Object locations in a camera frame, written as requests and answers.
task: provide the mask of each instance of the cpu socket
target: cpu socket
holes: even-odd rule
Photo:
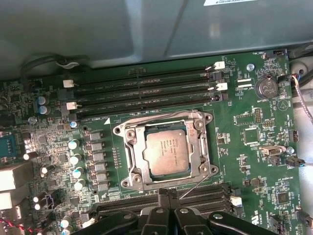
[[[208,113],[179,111],[130,119],[116,127],[124,139],[129,176],[121,186],[139,191],[197,183],[218,173],[210,164]]]

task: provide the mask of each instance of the white connector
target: white connector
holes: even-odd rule
[[[222,70],[225,69],[225,62],[224,61],[218,61],[214,64],[215,70]]]
[[[74,87],[74,81],[73,80],[63,80],[63,87],[64,88]]]
[[[227,82],[218,83],[216,84],[216,87],[218,91],[226,91],[228,89]]]
[[[67,110],[77,109],[78,106],[76,102],[67,102]]]
[[[83,223],[83,228],[86,228],[88,226],[90,226],[91,224],[94,224],[96,222],[96,220],[94,218],[91,218],[89,221]]]
[[[242,207],[243,206],[243,202],[242,202],[241,197],[230,196],[230,202],[231,202],[231,204],[233,204],[236,207]]]

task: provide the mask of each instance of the black cable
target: black cable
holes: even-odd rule
[[[58,55],[58,54],[54,54],[54,55],[48,55],[45,57],[41,57],[38,59],[35,59],[33,61],[30,61],[28,63],[25,63],[22,65],[21,67],[21,83],[23,84],[24,90],[28,91],[29,90],[29,84],[27,81],[27,75],[26,73],[30,70],[32,70],[33,68],[40,66],[40,65],[44,65],[50,62],[56,62],[59,65],[66,65],[70,62],[84,62],[89,60],[89,57],[86,55],[74,55],[74,56],[62,56],[62,55]]]
[[[23,84],[23,87],[25,91],[29,90],[29,84],[27,81],[27,76],[26,73],[33,68],[39,66],[39,65],[44,65],[50,62],[58,62],[59,64],[65,64],[66,63],[66,58],[61,55],[49,55],[45,57],[41,57],[35,60],[32,60],[28,63],[25,63],[21,67],[21,83]]]

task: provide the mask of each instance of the red and black wire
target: red and black wire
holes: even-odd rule
[[[5,224],[7,224],[10,227],[15,227],[15,228],[18,228],[18,229],[20,229],[22,231],[28,231],[30,233],[35,233],[35,232],[39,232],[40,231],[40,229],[25,228],[23,225],[14,224],[12,221],[7,220],[7,219],[3,219],[3,218],[0,218],[0,222],[5,223]]]

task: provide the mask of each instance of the cable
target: cable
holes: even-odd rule
[[[23,225],[16,225],[16,224],[14,224],[12,221],[6,220],[6,219],[3,219],[3,218],[0,218],[0,222],[6,223],[6,224],[9,225],[10,227],[15,227],[15,228],[18,228],[18,229],[20,229],[20,230],[22,230],[22,231],[25,231],[25,230],[26,230],[26,231],[28,231],[28,232],[30,232],[30,233],[34,233],[34,232],[40,231],[40,229],[32,229],[32,228],[26,229]]]
[[[84,62],[87,60],[89,60],[89,57],[86,55],[74,55],[65,57],[58,54],[48,55],[45,57],[35,59],[22,65],[21,83],[23,84],[24,89],[28,91],[29,84],[26,79],[27,78],[26,73],[37,66],[44,65],[50,62],[56,62],[58,66],[61,66],[64,69],[72,69],[73,67],[80,65],[79,62]]]
[[[308,118],[310,119],[312,125],[313,125],[313,117],[312,117],[312,114],[310,113],[307,105],[305,104],[304,102],[304,99],[303,99],[303,96],[302,96],[302,93],[301,93],[301,90],[300,90],[300,86],[299,86],[299,82],[298,82],[298,79],[295,77],[295,75],[292,76],[293,79],[294,79],[294,83],[295,83],[295,90],[297,91],[297,94],[299,96],[299,99],[300,99],[300,103],[301,103],[301,106],[305,112],[305,114],[308,116]]]
[[[194,190],[196,187],[198,187],[201,183],[203,183],[207,178],[209,178],[210,175],[205,176],[199,183],[197,183],[195,186],[193,186],[191,189],[189,189],[186,193],[184,193],[179,199],[181,200],[184,198],[187,194],[189,194],[192,190]]]

